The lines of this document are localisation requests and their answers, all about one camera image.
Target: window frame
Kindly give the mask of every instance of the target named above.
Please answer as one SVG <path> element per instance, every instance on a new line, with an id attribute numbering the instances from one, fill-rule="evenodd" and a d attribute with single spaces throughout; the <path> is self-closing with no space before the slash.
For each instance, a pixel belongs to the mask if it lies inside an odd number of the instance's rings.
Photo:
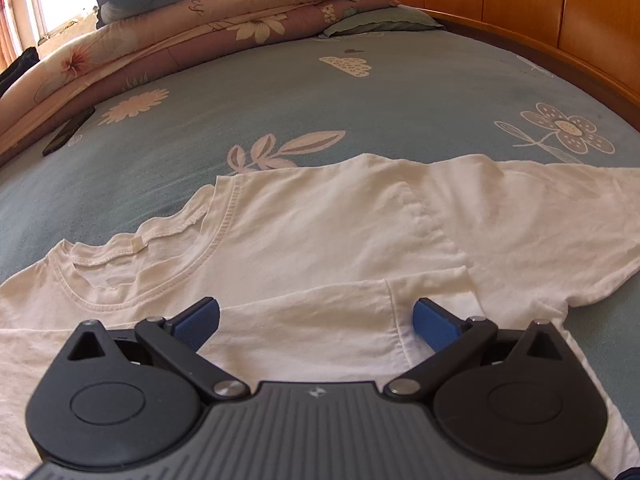
<path id="1" fill-rule="evenodd" d="M 31 28 L 38 37 L 38 44 L 42 41 L 48 40 L 51 36 L 55 36 L 60 30 L 66 28 L 69 22 L 78 20 L 81 16 L 79 14 L 70 16 L 68 22 L 61 23 L 51 30 L 47 30 L 45 26 L 44 15 L 42 13 L 42 3 L 40 0 L 27 0 L 27 9 L 29 12 L 29 19 L 31 21 Z"/>

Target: bed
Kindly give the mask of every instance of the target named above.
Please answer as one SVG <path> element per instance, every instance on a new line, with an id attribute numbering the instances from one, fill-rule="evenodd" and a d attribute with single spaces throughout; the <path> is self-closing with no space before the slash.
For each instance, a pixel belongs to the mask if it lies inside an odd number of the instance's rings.
<path id="1" fill-rule="evenodd" d="M 446 30 L 284 41 L 129 86 L 58 152 L 41 156 L 50 132 L 0 169 L 0 283 L 61 238 L 100 245 L 171 215 L 219 174 L 361 153 L 640 167 L 640 134 L 610 108 L 527 57 Z M 575 117 L 589 142 L 555 123 Z M 566 322 L 636 439 L 639 303 L 636 274 Z"/>

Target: mobile phone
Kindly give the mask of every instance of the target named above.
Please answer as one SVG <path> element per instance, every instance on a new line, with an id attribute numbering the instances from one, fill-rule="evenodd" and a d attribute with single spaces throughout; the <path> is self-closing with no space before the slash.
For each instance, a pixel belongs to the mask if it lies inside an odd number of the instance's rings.
<path id="1" fill-rule="evenodd" d="M 95 107 L 86 108 L 79 114 L 71 117 L 67 124 L 59 131 L 59 133 L 53 137 L 53 140 L 47 144 L 47 147 L 42 150 L 42 156 L 47 156 L 49 153 L 53 153 L 64 146 L 68 140 L 74 136 L 74 133 L 78 131 L 78 128 L 84 124 L 84 122 L 91 117 L 95 112 Z"/>

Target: triangular hole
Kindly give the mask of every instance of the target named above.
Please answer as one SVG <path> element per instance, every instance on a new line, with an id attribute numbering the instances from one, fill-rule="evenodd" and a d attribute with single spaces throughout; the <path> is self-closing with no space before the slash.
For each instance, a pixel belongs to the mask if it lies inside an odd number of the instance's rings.
<path id="1" fill-rule="evenodd" d="M 556 345 L 554 345 L 553 340 L 549 334 L 545 332 L 538 332 L 527 354 L 532 357 L 553 359 L 554 361 L 562 360 L 562 356 L 560 355 L 560 352 L 558 352 Z"/>
<path id="2" fill-rule="evenodd" d="M 70 361 L 81 361 L 94 357 L 104 357 L 104 350 L 98 343 L 98 338 L 93 332 L 85 332 L 80 337 L 80 341 L 69 354 Z"/>

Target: curtain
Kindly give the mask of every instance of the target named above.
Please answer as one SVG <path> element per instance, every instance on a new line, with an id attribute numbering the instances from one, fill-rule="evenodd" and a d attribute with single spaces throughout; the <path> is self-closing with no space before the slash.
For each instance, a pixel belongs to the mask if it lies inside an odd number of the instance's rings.
<path id="1" fill-rule="evenodd" d="M 11 0 L 0 0 L 0 70 L 4 70 L 16 59 L 14 12 Z"/>

